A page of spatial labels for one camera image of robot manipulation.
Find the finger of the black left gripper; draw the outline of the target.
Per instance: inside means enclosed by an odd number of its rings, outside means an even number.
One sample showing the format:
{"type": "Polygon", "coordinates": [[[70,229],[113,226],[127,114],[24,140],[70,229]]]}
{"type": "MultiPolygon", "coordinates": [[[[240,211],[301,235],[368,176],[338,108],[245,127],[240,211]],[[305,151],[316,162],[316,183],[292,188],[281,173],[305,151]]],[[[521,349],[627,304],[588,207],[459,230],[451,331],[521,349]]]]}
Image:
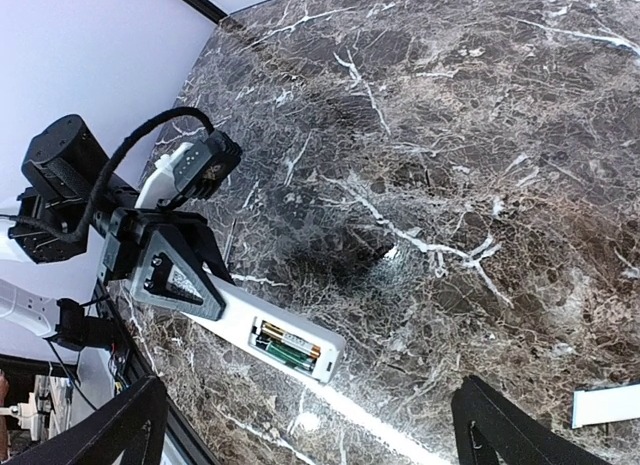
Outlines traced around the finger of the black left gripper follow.
{"type": "Polygon", "coordinates": [[[156,307],[219,320],[225,310],[225,299],[184,237],[182,225],[163,224],[160,234],[163,262],[154,270],[154,284],[130,281],[132,297],[156,307]]]}
{"type": "Polygon", "coordinates": [[[182,232],[196,257],[212,275],[233,284],[233,279],[209,226],[200,220],[192,220],[182,225],[182,232]]]}

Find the white battery cover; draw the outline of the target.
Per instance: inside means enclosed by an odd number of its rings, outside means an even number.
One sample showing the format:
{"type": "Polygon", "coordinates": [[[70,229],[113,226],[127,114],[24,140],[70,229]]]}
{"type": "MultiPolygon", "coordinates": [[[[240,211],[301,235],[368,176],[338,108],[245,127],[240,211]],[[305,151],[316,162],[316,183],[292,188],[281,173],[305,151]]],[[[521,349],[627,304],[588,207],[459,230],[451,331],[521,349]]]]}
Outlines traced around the white battery cover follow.
{"type": "Polygon", "coordinates": [[[573,394],[573,429],[634,420],[640,417],[640,385],[602,390],[578,390],[573,394]]]}

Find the white remote control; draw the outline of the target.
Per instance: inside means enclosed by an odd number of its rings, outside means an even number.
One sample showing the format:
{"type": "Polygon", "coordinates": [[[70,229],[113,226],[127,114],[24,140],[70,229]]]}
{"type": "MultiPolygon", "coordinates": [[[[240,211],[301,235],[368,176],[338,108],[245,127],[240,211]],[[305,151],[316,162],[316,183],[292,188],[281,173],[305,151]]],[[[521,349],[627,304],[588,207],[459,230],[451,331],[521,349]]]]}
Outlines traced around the white remote control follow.
{"type": "Polygon", "coordinates": [[[304,383],[327,384],[346,347],[339,334],[210,275],[226,302],[218,320],[188,317],[258,360],[304,383]]]}

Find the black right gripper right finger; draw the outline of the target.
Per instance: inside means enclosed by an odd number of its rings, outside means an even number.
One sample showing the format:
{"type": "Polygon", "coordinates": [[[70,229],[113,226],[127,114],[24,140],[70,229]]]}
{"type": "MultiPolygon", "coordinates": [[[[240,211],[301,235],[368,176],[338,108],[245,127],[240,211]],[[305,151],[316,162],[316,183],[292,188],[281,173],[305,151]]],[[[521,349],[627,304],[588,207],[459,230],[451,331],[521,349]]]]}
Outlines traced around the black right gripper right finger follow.
{"type": "Polygon", "coordinates": [[[451,400],[461,464],[603,464],[605,461],[546,429],[475,375],[451,400]]]}

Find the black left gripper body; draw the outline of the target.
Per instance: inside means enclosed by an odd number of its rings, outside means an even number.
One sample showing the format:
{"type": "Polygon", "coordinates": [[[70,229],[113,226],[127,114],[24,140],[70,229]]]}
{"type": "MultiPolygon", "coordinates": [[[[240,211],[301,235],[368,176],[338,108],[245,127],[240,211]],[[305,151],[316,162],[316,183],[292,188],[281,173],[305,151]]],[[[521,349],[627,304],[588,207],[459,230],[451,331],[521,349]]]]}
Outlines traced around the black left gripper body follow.
{"type": "Polygon", "coordinates": [[[97,278],[102,285],[116,280],[154,284],[154,270],[163,262],[163,219],[159,212],[120,207],[101,222],[104,243],[97,278]]]}

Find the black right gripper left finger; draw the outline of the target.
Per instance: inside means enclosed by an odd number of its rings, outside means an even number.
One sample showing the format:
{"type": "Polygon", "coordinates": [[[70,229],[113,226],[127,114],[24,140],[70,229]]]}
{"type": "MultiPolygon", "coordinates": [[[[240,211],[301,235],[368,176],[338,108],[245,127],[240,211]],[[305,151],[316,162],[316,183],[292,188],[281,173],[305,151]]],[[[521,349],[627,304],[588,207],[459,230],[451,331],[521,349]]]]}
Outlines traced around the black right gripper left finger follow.
{"type": "Polygon", "coordinates": [[[10,464],[159,464],[168,417],[164,383],[146,375],[79,424],[10,464]]]}

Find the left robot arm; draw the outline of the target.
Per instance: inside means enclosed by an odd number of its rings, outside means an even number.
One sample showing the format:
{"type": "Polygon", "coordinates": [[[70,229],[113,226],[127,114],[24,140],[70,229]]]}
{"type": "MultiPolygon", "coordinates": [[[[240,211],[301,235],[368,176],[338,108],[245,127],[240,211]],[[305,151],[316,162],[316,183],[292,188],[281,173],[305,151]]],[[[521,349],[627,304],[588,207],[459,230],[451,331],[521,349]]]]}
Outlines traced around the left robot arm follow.
{"type": "Polygon", "coordinates": [[[7,255],[37,264],[66,261],[83,254],[96,231],[103,238],[102,284],[124,280],[139,302],[221,319],[227,304],[216,281],[229,281],[230,273],[205,218],[183,205],[219,189],[241,160],[240,146],[206,123],[206,137],[159,160],[141,189],[116,174],[143,136],[182,116],[202,119],[203,113],[194,107],[162,112],[112,155],[76,114],[35,136],[21,168],[29,185],[17,210],[6,214],[7,255]]]}

